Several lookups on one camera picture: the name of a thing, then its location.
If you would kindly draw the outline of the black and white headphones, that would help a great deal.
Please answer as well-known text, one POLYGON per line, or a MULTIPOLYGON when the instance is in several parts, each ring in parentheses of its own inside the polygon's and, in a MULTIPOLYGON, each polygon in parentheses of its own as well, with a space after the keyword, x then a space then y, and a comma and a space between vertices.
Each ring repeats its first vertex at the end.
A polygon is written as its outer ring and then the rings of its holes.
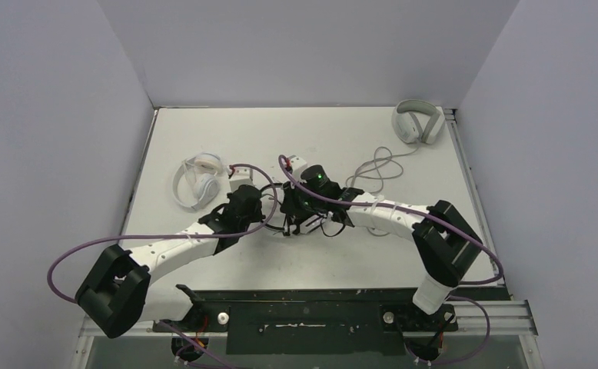
POLYGON ((340 235, 345 225, 333 234, 328 234, 326 224, 334 223, 332 212, 318 210, 311 205, 311 198, 296 189, 290 182, 273 182, 261 188, 261 194, 269 196, 275 204, 280 206, 279 210, 283 215, 284 223, 281 226, 267 223, 267 229, 280 232, 285 237, 299 234, 310 234, 320 230, 323 236, 334 238, 340 235))

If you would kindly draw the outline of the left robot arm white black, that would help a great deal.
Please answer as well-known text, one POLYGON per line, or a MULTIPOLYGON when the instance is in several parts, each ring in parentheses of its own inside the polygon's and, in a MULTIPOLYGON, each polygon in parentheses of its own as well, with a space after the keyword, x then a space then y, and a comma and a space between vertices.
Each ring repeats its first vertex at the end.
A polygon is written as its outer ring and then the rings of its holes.
POLYGON ((201 258, 214 256, 236 244, 253 223, 264 220, 262 193, 243 184, 227 202, 174 235, 125 250, 106 247, 75 294, 75 302, 100 327, 116 338, 142 321, 174 321, 191 331, 203 310, 184 285, 157 288, 167 274, 201 258))

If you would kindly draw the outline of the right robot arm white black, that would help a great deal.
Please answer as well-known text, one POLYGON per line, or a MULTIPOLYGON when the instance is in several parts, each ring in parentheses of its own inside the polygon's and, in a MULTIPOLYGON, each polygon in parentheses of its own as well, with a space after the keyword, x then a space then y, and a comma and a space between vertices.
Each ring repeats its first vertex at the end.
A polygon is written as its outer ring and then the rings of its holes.
POLYGON ((371 228, 412 241, 426 271, 409 306, 408 318, 426 329, 439 309, 484 250, 480 238, 448 201, 417 206, 389 201, 359 188, 341 187, 320 165, 299 165, 279 160, 289 182, 282 211, 290 219, 321 215, 346 227, 371 228))

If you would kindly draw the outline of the white wired headphones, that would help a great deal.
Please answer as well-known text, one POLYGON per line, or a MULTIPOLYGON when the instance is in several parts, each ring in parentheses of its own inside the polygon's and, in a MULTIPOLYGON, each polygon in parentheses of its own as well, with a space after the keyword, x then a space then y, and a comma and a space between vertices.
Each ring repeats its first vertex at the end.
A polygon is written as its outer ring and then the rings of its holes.
POLYGON ((224 173, 225 166, 221 157, 200 152, 184 159, 173 175, 171 183, 172 196, 178 206, 185 211, 196 212, 207 206, 221 190, 218 176, 224 173), (193 203, 187 203, 179 193, 179 185, 185 180, 194 196, 193 203))

